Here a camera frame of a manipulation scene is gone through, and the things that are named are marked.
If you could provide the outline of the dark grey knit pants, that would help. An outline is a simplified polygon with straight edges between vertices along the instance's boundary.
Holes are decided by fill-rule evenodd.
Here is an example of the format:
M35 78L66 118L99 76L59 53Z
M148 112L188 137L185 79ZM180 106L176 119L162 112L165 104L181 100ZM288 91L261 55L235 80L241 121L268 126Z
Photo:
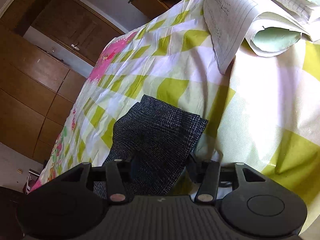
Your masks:
M106 162L131 157L129 194L164 196L184 170L208 121L166 102L144 95L113 126Z

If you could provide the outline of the colourful patchwork bed sheet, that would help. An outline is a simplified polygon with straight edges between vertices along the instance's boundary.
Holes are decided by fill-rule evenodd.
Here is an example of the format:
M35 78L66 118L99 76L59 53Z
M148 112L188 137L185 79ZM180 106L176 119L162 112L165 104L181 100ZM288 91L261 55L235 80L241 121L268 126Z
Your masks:
M224 164L248 164L304 200L305 229L317 219L319 43L300 40L268 58L242 44L222 75L203 2L182 0L104 46L35 187L83 161L101 165L114 123L149 95L208 120L198 157L215 148Z

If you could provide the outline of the wooden wardrobe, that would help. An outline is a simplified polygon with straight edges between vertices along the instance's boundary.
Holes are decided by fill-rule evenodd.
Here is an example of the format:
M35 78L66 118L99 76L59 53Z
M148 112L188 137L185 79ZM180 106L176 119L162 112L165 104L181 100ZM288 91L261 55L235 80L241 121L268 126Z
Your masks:
M1 143L48 161L85 80L1 26Z

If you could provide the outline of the brown wooden door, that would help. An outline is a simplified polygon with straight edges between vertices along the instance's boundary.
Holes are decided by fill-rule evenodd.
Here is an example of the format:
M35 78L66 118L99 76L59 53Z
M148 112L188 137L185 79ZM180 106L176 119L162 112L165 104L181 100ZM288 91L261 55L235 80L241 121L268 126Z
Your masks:
M124 34L80 0L51 0L31 26L92 66L105 46Z

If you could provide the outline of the white lined paper sheets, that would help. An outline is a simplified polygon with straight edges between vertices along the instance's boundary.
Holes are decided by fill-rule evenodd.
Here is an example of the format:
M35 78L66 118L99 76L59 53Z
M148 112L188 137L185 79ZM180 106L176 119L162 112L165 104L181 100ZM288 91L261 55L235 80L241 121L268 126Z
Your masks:
M204 19L224 74L246 40L259 56L277 56L303 35L319 40L319 0L204 0Z

